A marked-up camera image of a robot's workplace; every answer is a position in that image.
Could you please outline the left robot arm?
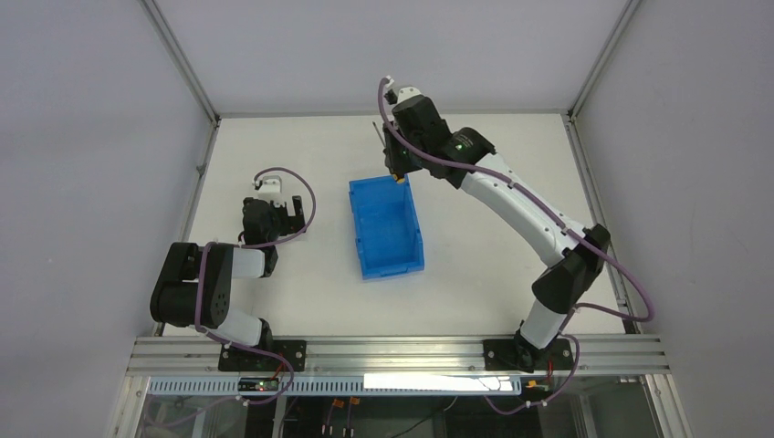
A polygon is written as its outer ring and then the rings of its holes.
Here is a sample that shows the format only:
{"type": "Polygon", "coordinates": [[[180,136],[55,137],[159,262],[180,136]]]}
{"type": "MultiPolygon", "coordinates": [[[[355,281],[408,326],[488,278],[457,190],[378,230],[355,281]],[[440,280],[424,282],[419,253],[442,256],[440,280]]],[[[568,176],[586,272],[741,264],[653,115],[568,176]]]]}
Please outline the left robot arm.
{"type": "Polygon", "coordinates": [[[285,202],[247,197],[242,208],[246,244],[201,246],[175,242],[152,291],[150,313],[158,323],[202,329],[224,343],[273,351],[269,323],[231,305],[236,279],[267,278],[278,261],[276,243],[303,229],[306,218],[299,195],[285,202]]]}

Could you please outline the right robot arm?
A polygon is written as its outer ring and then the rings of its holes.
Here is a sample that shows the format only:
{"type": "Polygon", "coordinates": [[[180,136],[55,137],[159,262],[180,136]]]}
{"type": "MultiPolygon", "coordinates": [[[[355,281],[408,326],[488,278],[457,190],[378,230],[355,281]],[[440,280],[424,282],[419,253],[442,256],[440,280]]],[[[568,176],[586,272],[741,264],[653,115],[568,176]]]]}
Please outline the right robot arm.
{"type": "Polygon", "coordinates": [[[512,369],[534,370],[600,275],[609,231],[601,224],[585,227],[533,193],[491,141],[473,128],[451,131],[418,89],[388,90],[378,105],[385,165],[396,179],[425,169],[476,198],[523,237],[545,265],[531,286],[533,305],[506,360],[512,369]]]}

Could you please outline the black yellow screwdriver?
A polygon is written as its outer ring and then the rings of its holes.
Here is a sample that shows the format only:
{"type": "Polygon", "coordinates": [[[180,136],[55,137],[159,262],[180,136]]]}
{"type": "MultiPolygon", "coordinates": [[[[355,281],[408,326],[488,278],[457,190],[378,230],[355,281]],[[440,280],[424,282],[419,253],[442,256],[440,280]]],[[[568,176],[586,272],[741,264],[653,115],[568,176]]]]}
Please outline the black yellow screwdriver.
{"type": "Polygon", "coordinates": [[[374,128],[374,130],[376,132],[376,135],[377,135],[377,138],[379,139],[379,142],[382,145],[382,154],[384,155],[384,165],[385,165],[385,167],[388,169],[389,174],[392,176],[392,179],[396,183],[404,183],[405,177],[399,175],[398,173],[396,173],[392,169],[392,167],[390,165],[390,156],[389,156],[389,153],[388,153],[388,145],[387,145],[387,142],[386,142],[385,137],[383,135],[382,128],[380,126],[378,126],[375,121],[373,121],[371,124],[372,124],[372,127],[374,128]]]}

